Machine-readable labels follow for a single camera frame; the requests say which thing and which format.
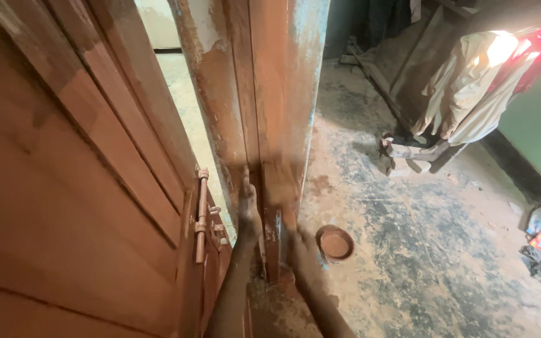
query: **hand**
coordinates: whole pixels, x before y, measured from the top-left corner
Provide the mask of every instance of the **hand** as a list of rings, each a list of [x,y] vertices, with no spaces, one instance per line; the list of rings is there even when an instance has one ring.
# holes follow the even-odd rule
[[[241,183],[237,240],[255,244],[262,234],[262,219],[258,212],[256,188],[250,184],[250,170],[247,166],[244,167]]]
[[[289,235],[287,263],[293,269],[296,288],[300,293],[323,289],[323,274],[319,264],[316,240],[301,228],[287,233]]]

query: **plastic bag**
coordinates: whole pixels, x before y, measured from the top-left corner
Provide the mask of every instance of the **plastic bag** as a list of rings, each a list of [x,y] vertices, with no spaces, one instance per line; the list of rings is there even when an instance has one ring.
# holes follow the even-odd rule
[[[541,206],[531,213],[526,231],[529,234],[538,234],[541,232]]]

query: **paint brush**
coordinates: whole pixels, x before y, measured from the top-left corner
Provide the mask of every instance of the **paint brush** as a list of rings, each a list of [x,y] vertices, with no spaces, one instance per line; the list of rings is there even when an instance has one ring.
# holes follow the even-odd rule
[[[265,161],[266,198],[270,205],[281,210],[283,224],[291,231],[297,229],[297,181],[288,161],[280,157]]]

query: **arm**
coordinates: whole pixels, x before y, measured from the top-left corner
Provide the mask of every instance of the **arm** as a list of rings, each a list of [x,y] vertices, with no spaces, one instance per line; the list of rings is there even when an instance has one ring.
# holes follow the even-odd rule
[[[239,228],[227,274],[222,282],[204,338],[243,336],[245,288],[250,279],[254,247],[262,234],[262,220],[256,206],[256,190],[250,184],[250,171],[244,169],[239,192]]]
[[[355,338],[325,292],[314,238],[302,232],[290,232],[289,235],[288,259],[293,268],[296,288],[306,301],[320,333],[324,338]]]

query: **light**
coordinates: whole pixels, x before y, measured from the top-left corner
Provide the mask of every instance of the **light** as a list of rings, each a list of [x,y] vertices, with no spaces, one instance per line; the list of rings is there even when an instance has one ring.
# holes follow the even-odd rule
[[[487,49],[487,59],[490,63],[490,67],[503,64],[519,45],[519,40],[508,32],[494,31],[493,33],[496,33],[498,36],[496,36],[490,47]]]

